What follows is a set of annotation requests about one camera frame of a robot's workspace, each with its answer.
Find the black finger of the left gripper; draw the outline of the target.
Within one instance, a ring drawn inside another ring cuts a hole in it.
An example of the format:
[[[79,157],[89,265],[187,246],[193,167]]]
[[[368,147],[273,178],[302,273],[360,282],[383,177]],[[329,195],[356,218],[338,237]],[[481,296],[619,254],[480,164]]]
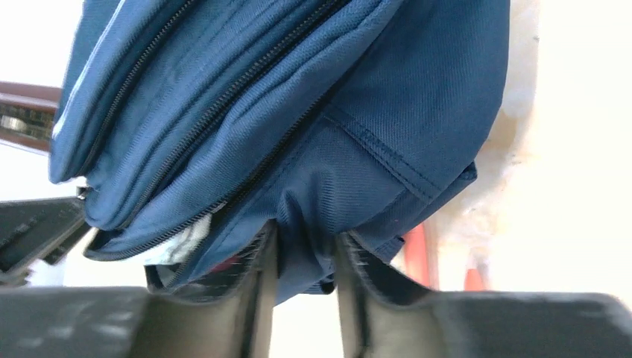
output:
[[[1,285],[26,285],[33,262],[58,264],[90,229],[76,197],[1,202]]]

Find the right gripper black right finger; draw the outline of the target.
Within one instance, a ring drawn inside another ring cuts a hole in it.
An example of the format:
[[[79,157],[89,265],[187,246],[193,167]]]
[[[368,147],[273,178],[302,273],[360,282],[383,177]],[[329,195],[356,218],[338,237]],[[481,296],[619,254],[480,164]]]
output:
[[[592,357],[631,355],[631,312],[596,293],[440,292],[337,236],[346,357]]]

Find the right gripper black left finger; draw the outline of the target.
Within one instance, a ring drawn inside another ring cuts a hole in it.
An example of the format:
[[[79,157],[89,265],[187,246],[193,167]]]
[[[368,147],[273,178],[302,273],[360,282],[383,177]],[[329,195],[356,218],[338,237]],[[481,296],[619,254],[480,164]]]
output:
[[[1,291],[3,357],[266,357],[277,285],[277,226],[214,274],[199,301],[141,287]]]

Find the navy blue backpack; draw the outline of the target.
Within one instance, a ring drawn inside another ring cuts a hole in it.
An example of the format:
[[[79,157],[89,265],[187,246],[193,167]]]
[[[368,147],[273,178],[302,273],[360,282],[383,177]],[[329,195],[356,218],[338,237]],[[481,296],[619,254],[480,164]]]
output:
[[[334,238],[389,261],[477,177],[509,1],[85,1],[49,178],[87,248],[208,301],[278,227],[276,299],[328,294]],[[219,277],[224,271],[227,277]]]

